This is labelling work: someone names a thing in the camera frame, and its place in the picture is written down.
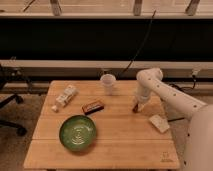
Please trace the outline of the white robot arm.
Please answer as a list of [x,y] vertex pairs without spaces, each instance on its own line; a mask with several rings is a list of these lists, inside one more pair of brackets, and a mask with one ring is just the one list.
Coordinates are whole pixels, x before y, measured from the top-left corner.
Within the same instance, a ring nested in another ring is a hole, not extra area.
[[183,171],[213,171],[213,104],[207,104],[162,82],[160,68],[140,70],[135,94],[145,104],[154,92],[189,119]]

